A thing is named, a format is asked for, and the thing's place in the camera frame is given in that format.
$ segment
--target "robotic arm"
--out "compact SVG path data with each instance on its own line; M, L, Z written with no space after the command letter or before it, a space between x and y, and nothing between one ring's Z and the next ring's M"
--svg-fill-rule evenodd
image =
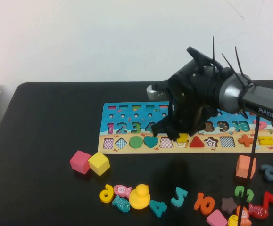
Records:
M205 128L206 121L217 116L218 109L228 113L245 111L273 122L273 89L256 86L248 76L236 73L189 47L193 59L168 80L147 87L151 101L169 100L168 115L152 126L153 135L167 133L174 141L179 133L190 136Z

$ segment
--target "wooden puzzle board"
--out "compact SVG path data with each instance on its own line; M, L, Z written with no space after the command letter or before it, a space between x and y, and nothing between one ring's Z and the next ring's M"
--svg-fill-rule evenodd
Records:
M229 114L219 111L218 116L207 121L205 130L188 137L188 142L177 143L159 134L158 141L152 148L145 143L139 148L132 148L129 141L132 137L153 136L151 125L167 115L168 102L126 102L105 103L99 133L98 151L105 154L136 153L250 153L252 144L245 147L238 140L242 135L254 137L255 115L247 112L248 119L240 114ZM271 136L273 127L268 120L260 119L259 136ZM193 139L200 139L204 147L190 147ZM273 153L273 145L256 144L257 153Z

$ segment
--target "yellow number 6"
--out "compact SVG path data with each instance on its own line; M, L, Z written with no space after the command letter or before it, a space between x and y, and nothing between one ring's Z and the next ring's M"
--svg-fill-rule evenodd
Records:
M99 198L103 203L109 203L113 198L113 194L113 187L107 184L105 190L100 192Z

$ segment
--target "rubber duck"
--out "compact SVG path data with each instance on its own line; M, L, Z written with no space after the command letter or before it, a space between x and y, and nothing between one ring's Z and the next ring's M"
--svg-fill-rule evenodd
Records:
M135 209L143 209L150 203L151 196L149 188L145 184L139 184L133 189L129 196L129 203Z

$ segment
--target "teal heart piece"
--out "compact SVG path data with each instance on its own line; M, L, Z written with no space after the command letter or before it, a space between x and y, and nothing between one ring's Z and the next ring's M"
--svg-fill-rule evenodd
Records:
M145 136L144 137L144 143L147 147L153 148L158 143L157 137L151 137L151 136Z

